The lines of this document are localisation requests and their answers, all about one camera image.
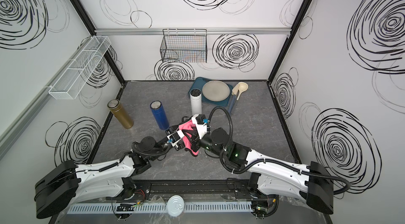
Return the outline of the pink cloth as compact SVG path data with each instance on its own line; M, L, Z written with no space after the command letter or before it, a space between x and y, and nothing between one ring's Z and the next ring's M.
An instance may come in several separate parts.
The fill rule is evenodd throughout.
M193 157L197 157L199 151L197 150L196 152L191 149L191 141L192 137L196 135L197 131L193 129L193 122L191 119L189 119L187 122L184 122L183 124L180 124L178 129L184 134L184 137L182 138L184 145L185 145L185 150L188 151L189 153L192 154Z

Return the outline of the gold thermos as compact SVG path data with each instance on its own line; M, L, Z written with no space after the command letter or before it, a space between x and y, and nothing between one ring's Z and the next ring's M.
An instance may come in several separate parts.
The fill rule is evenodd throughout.
M107 107L125 129L133 127L134 121L130 117L128 112L125 110L120 100L118 99L110 100L107 104Z

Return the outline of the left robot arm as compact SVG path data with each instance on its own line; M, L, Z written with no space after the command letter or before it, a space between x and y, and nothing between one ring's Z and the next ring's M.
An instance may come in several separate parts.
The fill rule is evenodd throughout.
M64 161L35 184L36 217L45 219L68 206L86 200L116 197L124 191L125 180L151 168L150 158L165 155L184 137L181 129L169 129L160 144L162 152L143 152L134 142L120 159L91 165Z

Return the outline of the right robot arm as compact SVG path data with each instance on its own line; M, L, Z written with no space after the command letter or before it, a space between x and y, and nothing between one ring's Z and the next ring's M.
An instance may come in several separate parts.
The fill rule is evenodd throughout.
M232 174L251 174L254 191L266 196L279 195L303 201L310 208L333 214L334 178L317 162L302 165L268 157L239 143L231 142L222 128L180 130L186 150L196 155L205 149L218 156L221 165Z

